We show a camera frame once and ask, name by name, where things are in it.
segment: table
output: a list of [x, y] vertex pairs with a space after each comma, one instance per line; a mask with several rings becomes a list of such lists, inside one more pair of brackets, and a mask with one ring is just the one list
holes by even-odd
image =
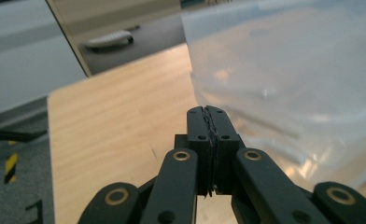
[[[49, 96], [56, 223], [77, 223], [102, 187], [137, 187], [157, 175], [186, 112], [197, 106], [186, 45], [162, 51]], [[366, 186], [360, 190], [366, 196]], [[197, 223], [236, 223], [229, 196], [198, 198]]]

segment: hazard tape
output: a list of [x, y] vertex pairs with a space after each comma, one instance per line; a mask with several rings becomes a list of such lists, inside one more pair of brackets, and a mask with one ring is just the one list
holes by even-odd
[[18, 153], [12, 154], [6, 160], [5, 184], [12, 183], [17, 179], [15, 175], [17, 161], [18, 161]]

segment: gray wall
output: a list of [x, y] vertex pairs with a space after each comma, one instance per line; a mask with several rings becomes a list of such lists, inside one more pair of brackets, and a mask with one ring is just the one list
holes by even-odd
[[0, 4], [0, 113], [83, 78], [44, 0]]

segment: wooden table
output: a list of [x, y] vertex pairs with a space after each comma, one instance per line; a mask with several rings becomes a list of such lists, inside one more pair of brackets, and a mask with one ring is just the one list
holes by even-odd
[[[186, 45], [123, 65], [49, 97], [56, 223], [77, 223], [102, 187], [157, 175], [197, 106]], [[361, 190], [366, 196], [366, 187]], [[197, 223], [236, 223], [230, 197], [198, 199]]]

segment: plastic container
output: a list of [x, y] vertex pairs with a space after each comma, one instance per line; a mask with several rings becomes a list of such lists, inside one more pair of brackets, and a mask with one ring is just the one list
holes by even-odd
[[260, 1], [182, 16], [200, 105], [293, 178], [366, 182], [366, 1]]

